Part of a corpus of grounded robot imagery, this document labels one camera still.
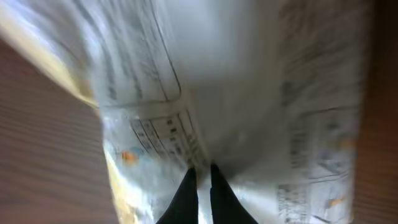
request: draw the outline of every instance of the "wood grain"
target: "wood grain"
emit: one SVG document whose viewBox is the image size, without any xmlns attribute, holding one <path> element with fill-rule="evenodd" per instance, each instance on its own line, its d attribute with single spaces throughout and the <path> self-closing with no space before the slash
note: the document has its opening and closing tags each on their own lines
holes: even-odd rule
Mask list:
<svg viewBox="0 0 398 224">
<path fill-rule="evenodd" d="M 98 119 L 2 42 L 0 223 L 117 223 Z"/>
<path fill-rule="evenodd" d="M 356 169 L 356 223 L 398 223 L 398 2 L 377 1 Z"/>
</svg>

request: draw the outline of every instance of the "clear plastic packaging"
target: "clear plastic packaging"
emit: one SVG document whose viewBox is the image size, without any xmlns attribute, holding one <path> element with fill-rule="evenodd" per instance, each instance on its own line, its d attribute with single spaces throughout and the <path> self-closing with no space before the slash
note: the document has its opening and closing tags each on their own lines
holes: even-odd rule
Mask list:
<svg viewBox="0 0 398 224">
<path fill-rule="evenodd" d="M 155 223 L 191 166 L 199 223 L 212 223 L 210 161 L 259 223 L 351 221 L 369 1 L 4 0 L 0 12 L 15 48 L 99 109 L 121 223 Z"/>
</svg>

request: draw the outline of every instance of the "crumpled plastic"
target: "crumpled plastic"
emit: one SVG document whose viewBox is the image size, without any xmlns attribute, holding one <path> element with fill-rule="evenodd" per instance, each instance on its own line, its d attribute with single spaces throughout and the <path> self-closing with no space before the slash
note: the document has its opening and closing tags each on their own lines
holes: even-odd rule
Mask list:
<svg viewBox="0 0 398 224">
<path fill-rule="evenodd" d="M 259 223 L 349 223 L 367 0 L 0 2 L 2 36 L 99 111 L 121 223 L 216 162 Z"/>
</svg>

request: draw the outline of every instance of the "wooden surface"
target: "wooden surface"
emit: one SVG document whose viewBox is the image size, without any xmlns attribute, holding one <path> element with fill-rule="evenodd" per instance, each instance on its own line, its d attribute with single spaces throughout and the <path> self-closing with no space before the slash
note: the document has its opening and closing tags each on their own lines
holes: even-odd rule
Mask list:
<svg viewBox="0 0 398 224">
<path fill-rule="evenodd" d="M 398 2 L 378 1 L 356 169 L 356 223 L 398 223 Z"/>
<path fill-rule="evenodd" d="M 398 223 L 398 11 L 379 1 L 357 224 Z M 117 223 L 95 115 L 0 44 L 0 223 Z"/>
<path fill-rule="evenodd" d="M 99 121 L 0 42 L 0 224 L 114 223 Z"/>
</svg>

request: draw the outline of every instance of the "black object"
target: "black object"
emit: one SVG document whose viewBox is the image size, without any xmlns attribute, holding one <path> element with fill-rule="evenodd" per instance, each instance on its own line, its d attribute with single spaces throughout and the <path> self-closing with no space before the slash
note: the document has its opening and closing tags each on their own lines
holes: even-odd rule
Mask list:
<svg viewBox="0 0 398 224">
<path fill-rule="evenodd" d="M 157 224 L 197 224 L 197 172 L 191 168 L 185 174 L 166 212 Z"/>
<path fill-rule="evenodd" d="M 217 165 L 211 165 L 211 211 L 213 223 L 257 223 L 243 208 Z"/>
<path fill-rule="evenodd" d="M 256 224 L 257 222 L 243 208 L 217 165 L 211 165 L 211 211 L 213 223 Z M 197 224 L 198 195 L 195 168 L 185 174 L 172 202 L 157 224 Z"/>
</svg>

